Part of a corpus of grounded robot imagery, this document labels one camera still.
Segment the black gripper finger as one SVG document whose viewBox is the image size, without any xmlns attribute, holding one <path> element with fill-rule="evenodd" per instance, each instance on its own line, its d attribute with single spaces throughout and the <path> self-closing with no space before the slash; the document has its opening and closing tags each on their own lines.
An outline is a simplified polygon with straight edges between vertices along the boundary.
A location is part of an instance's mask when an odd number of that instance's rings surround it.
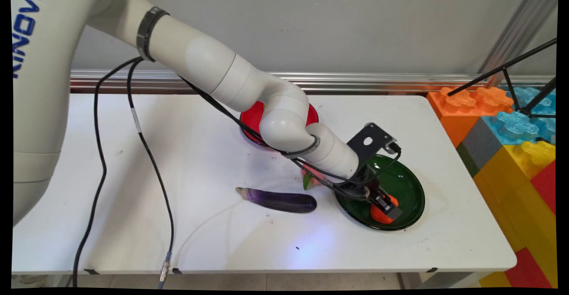
<svg viewBox="0 0 569 295">
<path fill-rule="evenodd" d="M 398 207 L 398 200 L 389 195 L 382 187 L 378 188 L 378 207 L 379 208 L 394 208 Z"/>
<path fill-rule="evenodd" d="M 394 220 L 396 220 L 401 214 L 402 211 L 399 206 L 385 210 L 373 204 L 373 219 L 376 222 L 382 224 L 392 224 L 392 222 L 394 222 Z"/>
</svg>

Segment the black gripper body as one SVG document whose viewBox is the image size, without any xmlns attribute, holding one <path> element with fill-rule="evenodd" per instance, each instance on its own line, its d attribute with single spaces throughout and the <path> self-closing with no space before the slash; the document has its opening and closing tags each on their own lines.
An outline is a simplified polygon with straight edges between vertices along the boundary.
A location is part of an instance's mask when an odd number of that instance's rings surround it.
<svg viewBox="0 0 569 295">
<path fill-rule="evenodd" d="M 350 193 L 353 196 L 366 199 L 377 198 L 380 196 L 380 175 L 383 171 L 382 168 L 377 168 L 376 166 L 362 166 L 362 168 L 350 178 Z"/>
</svg>

